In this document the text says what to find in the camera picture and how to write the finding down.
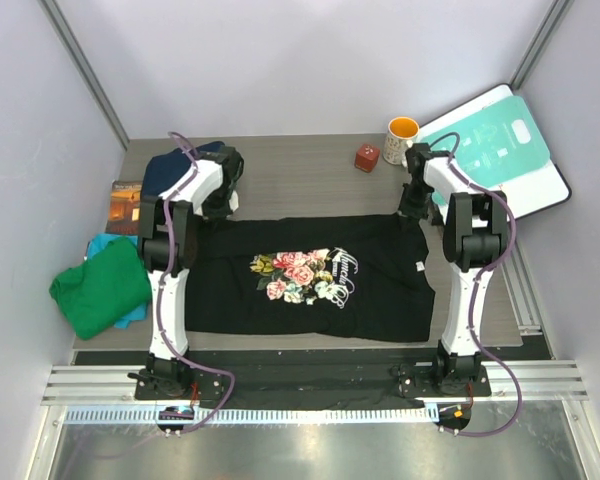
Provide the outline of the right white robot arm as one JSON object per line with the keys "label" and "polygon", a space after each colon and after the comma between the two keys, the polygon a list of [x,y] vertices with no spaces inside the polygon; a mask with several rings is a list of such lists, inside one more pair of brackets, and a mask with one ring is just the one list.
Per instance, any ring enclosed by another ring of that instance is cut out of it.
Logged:
{"label": "right white robot arm", "polygon": [[428,372],[418,367],[408,378],[429,384],[441,396],[467,394],[481,381],[486,293],[494,270],[511,253],[515,217],[504,192],[477,185],[460,172],[453,151],[415,143],[403,165],[411,176],[399,206],[403,217],[421,220],[431,195],[444,197],[442,249],[451,269],[448,319],[432,366]]}

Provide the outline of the white mug orange inside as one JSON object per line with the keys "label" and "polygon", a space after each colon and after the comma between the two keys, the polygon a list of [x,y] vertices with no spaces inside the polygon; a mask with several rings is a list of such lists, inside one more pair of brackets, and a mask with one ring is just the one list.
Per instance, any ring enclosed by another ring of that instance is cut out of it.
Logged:
{"label": "white mug orange inside", "polygon": [[407,164],[406,152],[416,143],[420,126],[410,117],[396,117],[388,123],[382,149],[383,159],[394,166]]}

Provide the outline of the red cube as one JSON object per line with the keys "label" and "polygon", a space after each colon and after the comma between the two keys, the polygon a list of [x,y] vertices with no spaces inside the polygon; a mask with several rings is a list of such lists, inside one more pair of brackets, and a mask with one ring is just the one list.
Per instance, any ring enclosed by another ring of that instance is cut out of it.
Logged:
{"label": "red cube", "polygon": [[354,166],[366,173],[370,173],[374,170],[380,157],[380,149],[370,145],[361,145],[355,154]]}

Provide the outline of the bright green crumpled shirt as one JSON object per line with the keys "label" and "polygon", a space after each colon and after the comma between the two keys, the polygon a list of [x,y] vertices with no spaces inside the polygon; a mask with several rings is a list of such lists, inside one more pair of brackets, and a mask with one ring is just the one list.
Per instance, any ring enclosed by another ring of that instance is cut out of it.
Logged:
{"label": "bright green crumpled shirt", "polygon": [[81,340],[90,340],[152,298],[143,262],[127,238],[117,238],[82,264],[58,274],[49,294]]}

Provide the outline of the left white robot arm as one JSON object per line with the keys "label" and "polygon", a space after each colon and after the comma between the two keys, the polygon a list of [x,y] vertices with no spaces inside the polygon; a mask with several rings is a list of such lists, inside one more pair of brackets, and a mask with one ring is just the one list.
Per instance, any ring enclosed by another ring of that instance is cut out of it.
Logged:
{"label": "left white robot arm", "polygon": [[138,254],[152,290],[152,336],[146,365],[133,375],[138,400],[180,399],[193,388],[185,293],[197,229],[204,216],[224,218],[238,208],[243,168],[240,153],[221,141],[177,148],[147,164]]}

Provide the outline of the navy blue folded shirt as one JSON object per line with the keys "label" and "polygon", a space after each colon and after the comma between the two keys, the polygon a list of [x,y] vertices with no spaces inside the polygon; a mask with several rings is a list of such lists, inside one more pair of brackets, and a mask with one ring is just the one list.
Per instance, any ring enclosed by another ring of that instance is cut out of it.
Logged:
{"label": "navy blue folded shirt", "polygon": [[[216,164],[215,155],[220,153],[225,143],[212,141],[199,145],[197,152],[200,157],[196,160],[199,173],[206,166]],[[192,163],[189,157],[179,148],[169,153],[153,157],[146,166],[141,197],[158,197],[164,191],[178,184],[181,178],[190,174]]]}

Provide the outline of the teal folding template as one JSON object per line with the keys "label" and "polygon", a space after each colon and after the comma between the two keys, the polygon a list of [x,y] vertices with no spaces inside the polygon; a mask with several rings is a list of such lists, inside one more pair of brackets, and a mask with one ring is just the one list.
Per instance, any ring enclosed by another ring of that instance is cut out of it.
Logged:
{"label": "teal folding template", "polygon": [[550,152],[526,102],[506,97],[422,138],[434,150],[454,150],[465,176],[494,187],[550,162]]}

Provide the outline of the white board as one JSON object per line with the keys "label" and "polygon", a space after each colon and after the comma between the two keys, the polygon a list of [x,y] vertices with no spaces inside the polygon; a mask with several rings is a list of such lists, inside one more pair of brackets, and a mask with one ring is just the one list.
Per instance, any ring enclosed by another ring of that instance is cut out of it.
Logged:
{"label": "white board", "polygon": [[[519,95],[513,94],[507,85],[494,87],[424,125],[421,128],[420,140],[422,141],[424,136],[432,132],[443,129],[509,96]],[[571,189],[551,159],[551,154],[550,162],[544,167],[503,184],[487,188],[500,189],[505,193],[516,218],[523,218],[558,205],[567,201],[571,196]]]}

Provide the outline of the brown picture book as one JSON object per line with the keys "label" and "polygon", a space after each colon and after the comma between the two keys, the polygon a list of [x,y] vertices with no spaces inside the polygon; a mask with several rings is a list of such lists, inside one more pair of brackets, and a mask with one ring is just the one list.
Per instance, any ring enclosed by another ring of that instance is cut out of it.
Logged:
{"label": "brown picture book", "polygon": [[112,183],[105,232],[135,236],[138,234],[142,183],[114,181]]}

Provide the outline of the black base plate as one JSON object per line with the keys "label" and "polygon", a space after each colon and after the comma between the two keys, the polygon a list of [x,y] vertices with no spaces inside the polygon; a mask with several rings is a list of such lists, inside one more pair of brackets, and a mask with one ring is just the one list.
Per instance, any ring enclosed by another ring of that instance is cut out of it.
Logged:
{"label": "black base plate", "polygon": [[249,410],[380,410],[415,405],[400,374],[434,359],[432,348],[192,352],[207,367],[234,374],[224,407]]}

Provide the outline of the black t shirt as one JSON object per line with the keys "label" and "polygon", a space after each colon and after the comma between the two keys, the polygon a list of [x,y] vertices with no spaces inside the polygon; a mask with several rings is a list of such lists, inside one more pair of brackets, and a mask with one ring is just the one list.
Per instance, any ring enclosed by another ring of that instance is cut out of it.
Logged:
{"label": "black t shirt", "polygon": [[428,340],[435,292],[419,224],[398,214],[203,223],[185,327]]}

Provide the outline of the turquoise shirt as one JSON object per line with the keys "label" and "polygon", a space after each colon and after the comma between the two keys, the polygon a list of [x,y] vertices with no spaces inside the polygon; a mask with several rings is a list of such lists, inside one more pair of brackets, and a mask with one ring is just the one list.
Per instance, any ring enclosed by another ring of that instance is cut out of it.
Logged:
{"label": "turquoise shirt", "polygon": [[[96,235],[88,244],[85,253],[85,260],[89,260],[101,251],[103,251],[112,241],[117,238],[127,238],[134,246],[137,245],[138,237],[137,236],[128,236],[128,235],[117,235],[111,233],[100,233]],[[127,329],[132,323],[137,321],[142,321],[146,318],[148,313],[149,303],[144,302],[138,305],[133,310],[129,311],[127,314],[122,316],[114,323],[114,327],[118,329]]]}

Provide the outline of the white folded shirt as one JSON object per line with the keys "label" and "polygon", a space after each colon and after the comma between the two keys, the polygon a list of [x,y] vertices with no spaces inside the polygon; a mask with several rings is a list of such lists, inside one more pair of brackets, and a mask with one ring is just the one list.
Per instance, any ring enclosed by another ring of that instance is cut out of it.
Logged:
{"label": "white folded shirt", "polygon": [[230,209],[231,215],[233,215],[237,209],[239,208],[239,195],[237,191],[233,191],[229,198],[228,206]]}

